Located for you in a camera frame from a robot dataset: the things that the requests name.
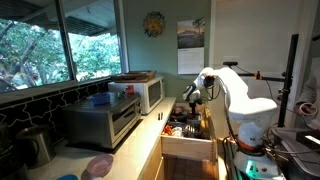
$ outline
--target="window frame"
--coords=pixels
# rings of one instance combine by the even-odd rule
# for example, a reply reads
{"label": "window frame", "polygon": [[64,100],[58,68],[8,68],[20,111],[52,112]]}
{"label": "window frame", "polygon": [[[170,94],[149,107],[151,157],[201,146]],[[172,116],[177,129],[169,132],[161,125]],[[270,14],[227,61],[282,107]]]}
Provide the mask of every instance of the window frame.
{"label": "window frame", "polygon": [[[114,1],[114,10],[115,10],[115,18],[116,18],[116,26],[117,26],[117,36],[118,41],[120,43],[119,54],[120,54],[120,63],[121,63],[121,72],[129,71],[129,63],[128,63],[128,55],[127,55],[127,46],[126,46],[126,36],[125,36],[125,23],[124,23],[124,14],[123,14],[123,1],[122,0],[113,0]],[[86,81],[78,81],[75,75],[74,67],[72,66],[72,53],[71,47],[69,44],[68,31],[65,28],[65,17],[63,12],[63,4],[61,4],[62,0],[54,0],[55,7],[58,13],[58,19],[61,17],[62,20],[59,19],[59,27],[60,34],[63,43],[63,48],[65,51],[67,66],[69,69],[70,80],[64,82],[58,82],[54,84],[46,84],[37,87],[31,87],[27,89],[21,89],[18,91],[5,92],[0,94],[0,104],[8,103],[11,101],[16,101],[20,99],[25,99],[28,97],[33,97],[49,92],[59,91],[62,89],[75,87],[79,85],[90,84],[93,82],[99,82],[103,80],[110,79],[110,77],[100,77],[95,79],[90,79]]]}

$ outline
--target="ceiling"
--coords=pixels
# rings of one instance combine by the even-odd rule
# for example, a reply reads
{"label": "ceiling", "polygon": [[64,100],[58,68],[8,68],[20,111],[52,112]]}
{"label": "ceiling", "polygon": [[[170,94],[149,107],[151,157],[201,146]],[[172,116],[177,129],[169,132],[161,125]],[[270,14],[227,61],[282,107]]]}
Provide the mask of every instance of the ceiling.
{"label": "ceiling", "polygon": [[[54,0],[0,0],[0,18],[57,29]],[[95,36],[116,27],[113,0],[64,0],[70,33]]]}

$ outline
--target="poster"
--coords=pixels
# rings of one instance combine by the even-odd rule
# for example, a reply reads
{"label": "poster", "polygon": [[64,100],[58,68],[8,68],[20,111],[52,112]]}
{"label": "poster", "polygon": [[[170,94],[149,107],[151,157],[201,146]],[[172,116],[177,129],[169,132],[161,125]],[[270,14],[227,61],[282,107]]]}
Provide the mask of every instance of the poster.
{"label": "poster", "polygon": [[178,74],[198,74],[204,68],[205,20],[177,23]]}

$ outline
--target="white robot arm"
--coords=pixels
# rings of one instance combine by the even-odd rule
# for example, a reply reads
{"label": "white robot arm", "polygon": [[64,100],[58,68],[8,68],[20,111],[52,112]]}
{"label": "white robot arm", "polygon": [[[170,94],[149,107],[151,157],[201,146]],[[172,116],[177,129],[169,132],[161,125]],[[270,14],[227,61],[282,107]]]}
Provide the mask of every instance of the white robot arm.
{"label": "white robot arm", "polygon": [[227,117],[241,124],[235,139],[239,149],[234,159],[235,166],[251,178],[278,177],[279,168],[262,150],[262,136],[276,112],[276,103],[267,98],[250,99],[248,86],[229,67],[218,70],[204,68],[192,85],[187,87],[184,100],[190,102],[194,91],[213,86],[215,80],[225,92]]}

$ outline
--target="oven window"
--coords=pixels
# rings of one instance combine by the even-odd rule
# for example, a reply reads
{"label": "oven window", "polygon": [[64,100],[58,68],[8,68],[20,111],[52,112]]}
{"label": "oven window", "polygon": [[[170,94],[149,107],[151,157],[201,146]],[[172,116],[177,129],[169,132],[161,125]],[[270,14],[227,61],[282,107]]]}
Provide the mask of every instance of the oven window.
{"label": "oven window", "polygon": [[112,115],[114,135],[117,135],[135,117],[135,104],[119,114]]}
{"label": "oven window", "polygon": [[161,81],[158,81],[148,87],[149,104],[152,107],[161,97]]}

